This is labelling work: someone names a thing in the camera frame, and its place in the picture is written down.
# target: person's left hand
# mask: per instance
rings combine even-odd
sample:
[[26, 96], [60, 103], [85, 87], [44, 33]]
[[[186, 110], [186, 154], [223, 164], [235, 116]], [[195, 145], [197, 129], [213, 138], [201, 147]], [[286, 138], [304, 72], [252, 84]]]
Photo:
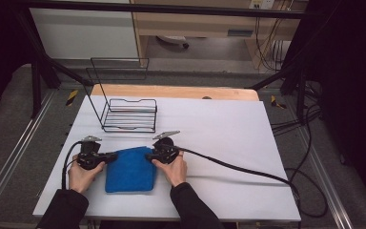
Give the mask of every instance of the person's left hand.
[[96, 175], [103, 171], [105, 162], [100, 162], [100, 164], [98, 164], [96, 168], [92, 170], [85, 170], [76, 162], [77, 157], [78, 155], [74, 155], [72, 157], [73, 163], [71, 168], [68, 170], [68, 176], [70, 178], [69, 188], [73, 191], [83, 194], [86, 190], [88, 190], [89, 186], [91, 186], [91, 183], [94, 181]]

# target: black sleeve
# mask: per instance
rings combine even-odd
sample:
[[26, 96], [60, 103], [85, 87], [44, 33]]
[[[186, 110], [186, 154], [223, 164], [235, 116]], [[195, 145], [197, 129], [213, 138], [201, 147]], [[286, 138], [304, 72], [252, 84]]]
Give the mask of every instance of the black sleeve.
[[37, 228], [77, 229], [89, 202], [73, 190], [57, 190]]
[[171, 189], [171, 199], [179, 213], [182, 229], [224, 228], [214, 212], [198, 197], [189, 183]]

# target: black horizontal bar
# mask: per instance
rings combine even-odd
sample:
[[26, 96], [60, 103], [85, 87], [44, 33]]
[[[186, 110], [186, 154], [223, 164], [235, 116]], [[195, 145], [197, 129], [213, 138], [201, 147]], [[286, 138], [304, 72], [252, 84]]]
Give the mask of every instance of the black horizontal bar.
[[57, 10], [156, 12], [156, 13], [180, 13], [180, 14], [221, 15], [221, 16], [241, 16], [241, 17], [287, 18], [287, 19], [317, 18], [323, 16], [322, 14], [315, 12], [285, 11], [285, 10], [252, 10], [252, 9], [192, 7], [192, 6], [72, 2], [72, 1], [49, 1], [49, 0], [16, 0], [13, 2], [21, 4], [22, 6], [27, 8], [57, 9]]

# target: yellow and black tape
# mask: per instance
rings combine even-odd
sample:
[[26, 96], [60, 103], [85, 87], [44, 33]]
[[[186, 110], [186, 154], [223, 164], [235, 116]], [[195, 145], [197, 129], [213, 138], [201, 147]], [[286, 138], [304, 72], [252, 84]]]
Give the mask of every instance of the yellow and black tape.
[[275, 96], [272, 95], [272, 106], [273, 107], [279, 107], [281, 109], [287, 109], [287, 106], [285, 104], [279, 104], [275, 101]]
[[73, 100], [76, 98], [76, 95], [78, 94], [77, 90], [73, 90], [70, 93], [70, 96], [68, 97], [67, 103], [65, 104], [65, 106], [69, 107], [70, 105], [72, 105]]

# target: gray floor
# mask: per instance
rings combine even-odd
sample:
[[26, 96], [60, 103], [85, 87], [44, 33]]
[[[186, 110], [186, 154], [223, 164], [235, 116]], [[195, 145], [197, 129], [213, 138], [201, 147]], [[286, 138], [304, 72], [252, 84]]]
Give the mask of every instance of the gray floor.
[[[119, 83], [243, 88], [269, 75], [252, 68], [243, 40], [190, 38], [189, 43], [190, 47], [184, 50], [152, 38], [148, 47], [151, 65], [147, 80]], [[17, 227], [12, 228], [30, 228], [38, 221], [31, 215], [38, 200], [37, 195], [50, 175], [61, 144], [67, 138], [67, 132], [71, 129], [83, 99], [84, 93], [80, 86], [68, 78], [64, 78], [64, 81], [60, 90], [53, 91], [55, 96], [44, 119], [0, 196], [0, 223], [15, 223]], [[280, 83], [277, 81], [267, 90], [259, 92], [272, 123], [294, 119], [289, 109], [271, 106], [272, 94], [277, 97], [279, 103], [290, 105], [289, 103], [293, 102], [292, 96], [283, 97], [277, 93], [276, 89]], [[67, 107], [65, 103], [74, 88], [79, 89], [79, 94], [72, 105]], [[21, 68], [13, 75], [13, 80], [0, 102], [0, 170], [26, 129], [30, 114], [31, 70]], [[324, 121], [317, 119], [311, 126], [315, 149], [353, 226], [366, 228], [366, 189], [353, 167], [340, 164], [336, 147]], [[300, 132], [294, 130], [278, 136], [275, 140], [284, 167], [295, 167], [305, 153]], [[315, 179], [315, 171], [309, 161], [301, 169]], [[295, 184], [301, 193], [303, 210], [319, 213], [323, 203], [316, 189], [302, 177], [297, 177]], [[240, 223], [240, 228], [256, 228], [257, 225], [256, 222]], [[295, 224], [271, 222], [261, 222], [261, 225], [295, 227]], [[337, 228], [331, 211], [319, 219], [302, 215], [302, 225], [303, 228]]]

